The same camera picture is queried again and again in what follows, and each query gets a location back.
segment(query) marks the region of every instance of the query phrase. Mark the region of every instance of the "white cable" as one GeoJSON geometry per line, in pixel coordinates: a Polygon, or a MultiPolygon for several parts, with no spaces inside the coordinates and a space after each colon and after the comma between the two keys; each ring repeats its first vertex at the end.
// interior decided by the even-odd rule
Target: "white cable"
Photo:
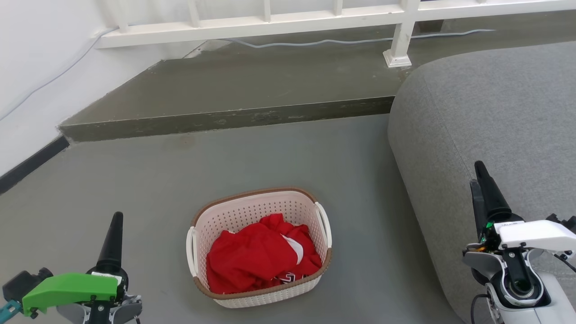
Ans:
{"type": "MultiPolygon", "coordinates": [[[[80,60],[82,58],[84,58],[86,56],[86,54],[88,54],[88,52],[94,47],[94,45],[96,45],[96,43],[98,42],[98,40],[100,40],[100,38],[102,36],[112,32],[112,31],[115,31],[117,29],[118,29],[118,27],[111,28],[111,29],[107,29],[107,30],[99,33],[96,36],[96,38],[90,43],[90,46],[84,52],[82,52],[82,54],[80,55],[80,57],[78,59],[76,59],[72,64],[68,65],[62,72],[57,74],[55,77],[51,78],[48,82],[43,83],[41,86],[38,86],[36,89],[34,89],[34,90],[28,92],[26,95],[24,95],[22,97],[22,99],[16,101],[16,104],[13,104],[11,108],[7,109],[6,112],[4,112],[2,115],[0,115],[0,121],[2,121],[4,118],[6,118],[8,115],[10,115],[18,107],[20,107],[36,91],[38,91],[38,90],[44,88],[45,86],[49,85],[50,83],[54,82],[57,78],[61,77],[64,73],[68,72],[71,68],[73,68],[78,62],[80,62],[80,60]]],[[[494,29],[474,29],[472,31],[463,32],[463,33],[438,33],[438,34],[412,36],[412,38],[417,39],[417,38],[441,37],[441,36],[465,36],[465,35],[477,33],[477,32],[492,32],[492,31],[494,31],[494,29]]],[[[319,42],[313,42],[313,43],[301,43],[301,44],[298,44],[298,43],[271,43],[271,44],[264,44],[264,45],[253,45],[253,44],[246,43],[246,42],[243,42],[241,40],[234,39],[234,38],[226,38],[226,39],[222,39],[222,40],[227,40],[229,42],[234,42],[234,43],[250,46],[252,48],[264,48],[264,47],[271,47],[271,46],[314,46],[314,45],[323,44],[323,43],[362,44],[362,43],[385,42],[385,41],[392,40],[392,38],[389,37],[389,38],[365,39],[365,40],[354,40],[354,41],[325,39],[325,40],[321,40],[319,42]]]]}
{"type": "MultiPolygon", "coordinates": [[[[464,35],[468,35],[468,34],[472,34],[472,33],[493,32],[493,31],[495,31],[495,30],[494,29],[474,29],[472,31],[467,31],[467,32],[463,32],[463,33],[438,33],[438,34],[428,34],[428,35],[417,35],[417,36],[412,36],[412,39],[428,38],[428,37],[440,37],[440,36],[464,36],[464,35]]],[[[246,43],[246,42],[243,42],[241,40],[234,39],[234,38],[224,38],[222,40],[227,40],[229,42],[234,42],[234,43],[250,46],[252,48],[264,48],[264,47],[271,47],[271,46],[313,46],[313,45],[319,45],[319,44],[323,44],[323,43],[362,44],[362,43],[385,42],[385,41],[390,41],[392,39],[393,39],[392,37],[378,38],[378,39],[365,39],[365,40],[351,40],[351,41],[325,39],[325,40],[321,40],[319,42],[313,42],[313,43],[272,43],[272,44],[264,44],[264,45],[254,45],[254,44],[246,43]]]]}

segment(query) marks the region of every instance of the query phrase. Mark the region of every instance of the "green plastic bracket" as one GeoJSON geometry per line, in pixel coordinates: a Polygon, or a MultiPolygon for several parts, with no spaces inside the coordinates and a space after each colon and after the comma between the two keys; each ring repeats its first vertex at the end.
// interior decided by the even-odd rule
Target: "green plastic bracket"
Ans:
{"type": "Polygon", "coordinates": [[[116,298],[118,280],[112,277],[93,276],[83,273],[65,273],[46,278],[22,298],[24,316],[31,315],[31,308],[46,314],[49,307],[116,298]]]}

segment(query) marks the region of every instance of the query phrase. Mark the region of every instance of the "gray fabric upholstery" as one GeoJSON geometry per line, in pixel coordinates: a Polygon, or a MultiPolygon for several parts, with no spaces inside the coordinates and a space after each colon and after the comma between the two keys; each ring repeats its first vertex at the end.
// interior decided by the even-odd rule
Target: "gray fabric upholstery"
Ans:
{"type": "MultiPolygon", "coordinates": [[[[461,263],[476,240],[469,180],[483,160],[526,220],[576,214],[576,42],[474,52],[416,69],[399,90],[389,140],[448,301],[470,322],[482,292],[461,263]]],[[[573,305],[576,276],[553,257],[573,305]]],[[[476,322],[486,322],[483,314],[476,322]]]]}

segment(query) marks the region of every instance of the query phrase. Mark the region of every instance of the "perforated basket wall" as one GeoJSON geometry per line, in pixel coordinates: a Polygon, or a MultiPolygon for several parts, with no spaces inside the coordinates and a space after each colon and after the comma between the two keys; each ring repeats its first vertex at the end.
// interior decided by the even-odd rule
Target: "perforated basket wall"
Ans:
{"type": "Polygon", "coordinates": [[[306,191],[300,189],[263,190],[223,199],[202,209],[192,222],[195,258],[198,268],[194,278],[198,288],[218,304],[229,307],[249,307],[278,302],[303,294],[316,286],[331,258],[331,233],[323,208],[306,191]],[[206,279],[206,255],[212,243],[223,230],[238,232],[249,224],[257,223],[262,217],[282,213],[285,221],[306,224],[323,266],[314,275],[302,280],[259,291],[219,295],[210,292],[206,279]]]}

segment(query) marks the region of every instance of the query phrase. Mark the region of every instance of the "white basket handle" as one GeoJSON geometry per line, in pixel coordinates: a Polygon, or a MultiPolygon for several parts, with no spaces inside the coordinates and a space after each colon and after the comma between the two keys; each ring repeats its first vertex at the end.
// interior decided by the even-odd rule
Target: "white basket handle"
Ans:
{"type": "Polygon", "coordinates": [[[324,237],[324,242],[328,248],[332,247],[332,231],[330,230],[330,222],[328,221],[328,216],[324,207],[319,202],[316,202],[316,216],[318,221],[322,224],[322,236],[324,237]]]}
{"type": "Polygon", "coordinates": [[[188,235],[186,236],[186,258],[188,259],[188,267],[190,268],[190,273],[192,277],[198,276],[198,264],[194,260],[198,260],[196,257],[198,253],[196,252],[196,231],[194,226],[188,230],[188,235]]]}

